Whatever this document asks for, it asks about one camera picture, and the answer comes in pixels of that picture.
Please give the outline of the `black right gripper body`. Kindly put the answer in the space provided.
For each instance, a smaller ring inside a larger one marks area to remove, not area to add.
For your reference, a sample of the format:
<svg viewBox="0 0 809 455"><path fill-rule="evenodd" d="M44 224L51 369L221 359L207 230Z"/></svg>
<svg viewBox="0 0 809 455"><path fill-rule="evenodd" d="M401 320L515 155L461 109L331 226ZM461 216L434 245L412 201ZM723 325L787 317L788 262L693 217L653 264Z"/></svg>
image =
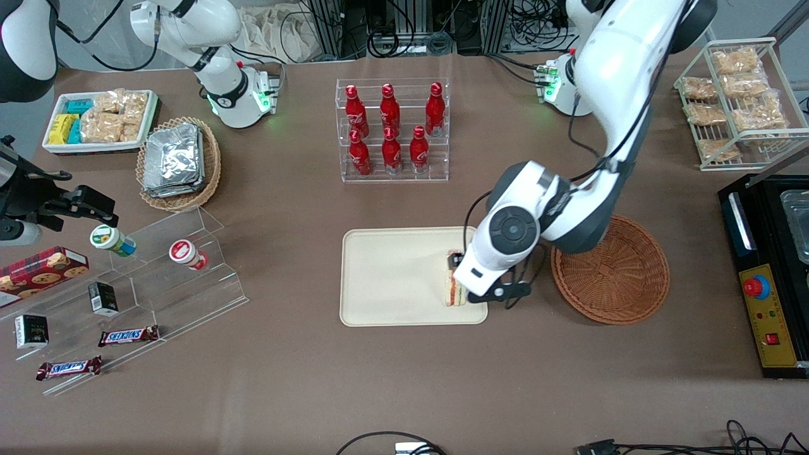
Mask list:
<svg viewBox="0 0 809 455"><path fill-rule="evenodd" d="M34 189L28 194L25 221L61 231L64 224L61 217L80 219L86 215L78 204L83 192L83 188L75 188L72 192L60 188Z"/></svg>

